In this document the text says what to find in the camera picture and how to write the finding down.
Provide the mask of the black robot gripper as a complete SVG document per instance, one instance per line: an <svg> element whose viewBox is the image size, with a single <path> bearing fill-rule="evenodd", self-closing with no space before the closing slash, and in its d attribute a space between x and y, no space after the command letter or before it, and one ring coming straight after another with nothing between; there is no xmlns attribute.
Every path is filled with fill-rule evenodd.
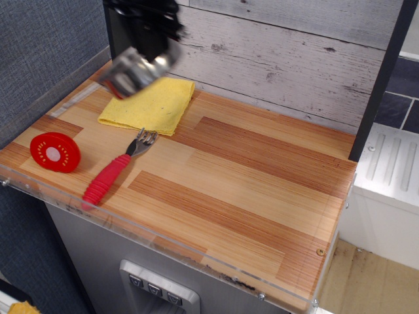
<svg viewBox="0 0 419 314"><path fill-rule="evenodd" d="M135 49L152 61L168 49L168 41L179 41L184 26L179 22L176 1L121 1L133 10L131 28Z"/></svg>

